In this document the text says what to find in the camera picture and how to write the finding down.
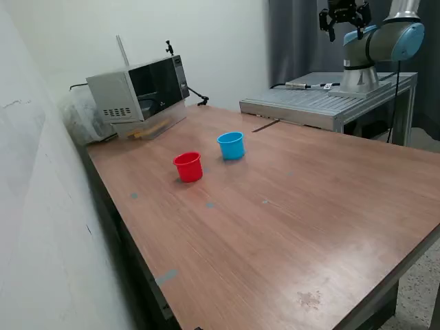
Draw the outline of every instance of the metal rod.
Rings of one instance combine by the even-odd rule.
[[[125,65],[129,67],[130,62],[129,59],[127,58],[127,54],[125,52],[124,45],[122,44],[121,36],[119,34],[116,34],[116,40],[118,41],[119,49],[121,50],[121,54],[122,57],[124,58]]]

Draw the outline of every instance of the metal table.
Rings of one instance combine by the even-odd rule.
[[[340,83],[342,75],[342,72],[314,72],[292,82],[308,85]],[[390,74],[380,73],[378,75],[379,78],[384,79]],[[329,96],[328,91],[323,89],[276,87],[255,98],[241,101],[240,108],[242,113],[344,133],[344,125],[394,98],[397,77],[393,76],[384,81],[392,83],[388,88],[373,93],[367,99]],[[416,86],[417,73],[400,74],[393,144],[407,146],[410,143]]]

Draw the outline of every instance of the tiled floor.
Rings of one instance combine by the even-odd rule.
[[[383,134],[377,140],[386,141],[386,138]],[[412,129],[410,146],[440,153],[440,142],[422,129]],[[429,329],[439,282],[440,241],[437,241],[400,280],[396,316],[382,330]]]

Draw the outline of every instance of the cable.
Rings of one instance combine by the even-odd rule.
[[[275,84],[275,85],[273,85],[272,87],[270,87],[270,89],[273,89],[273,88],[275,88],[275,87],[278,87],[278,86],[285,86],[286,84]]]
[[[397,95],[399,93],[399,78],[400,78],[400,61],[397,64],[397,82],[396,82],[396,93],[394,95],[394,106],[393,106],[393,116],[391,119],[391,128],[390,131],[388,132],[388,139],[386,139],[386,143],[390,143],[390,138],[391,138],[391,132],[393,131],[393,126],[394,126],[394,118],[396,116],[396,109],[397,109]]]
[[[72,88],[74,88],[74,87],[87,86],[87,85],[88,85],[87,83],[85,83],[85,84],[78,84],[78,85],[72,85],[72,86],[69,88],[69,90],[71,91]]]
[[[197,106],[200,107],[201,105],[207,105],[207,104],[208,104],[209,97],[207,97],[207,96],[203,96],[203,95],[201,95],[200,93],[197,93],[194,89],[192,89],[192,88],[190,88],[190,87],[188,87],[188,89],[189,89],[190,91],[192,91],[195,95],[199,96],[199,97],[203,100],[203,101],[197,103]]]
[[[286,82],[285,84],[275,84],[275,85],[271,86],[270,89],[273,89],[273,88],[278,87],[278,86],[288,86],[290,88],[296,87],[298,89],[311,89],[311,88],[314,88],[314,87],[324,87],[325,85],[327,85],[327,84],[322,83],[322,84],[317,84],[317,85],[307,85],[307,84],[300,84],[300,83],[298,83],[296,85],[295,84],[287,85],[287,82]],[[340,85],[341,84],[338,83],[338,82],[333,82],[331,84],[331,86],[340,86]]]

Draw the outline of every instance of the power cord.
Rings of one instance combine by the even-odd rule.
[[[72,90],[72,88],[74,88],[74,87],[79,87],[79,86],[87,86],[88,84],[87,83],[85,83],[85,84],[77,84],[77,85],[72,85],[70,88],[69,88],[69,90],[71,91]]]
[[[397,110],[397,95],[399,93],[399,78],[400,78],[400,61],[397,64],[397,82],[396,82],[396,93],[394,95],[394,105],[393,105],[393,116],[391,119],[391,128],[390,131],[388,132],[388,139],[386,139],[386,143],[390,143],[390,138],[391,138],[391,132],[393,131],[393,126],[394,126],[394,119],[396,116],[396,110]]]

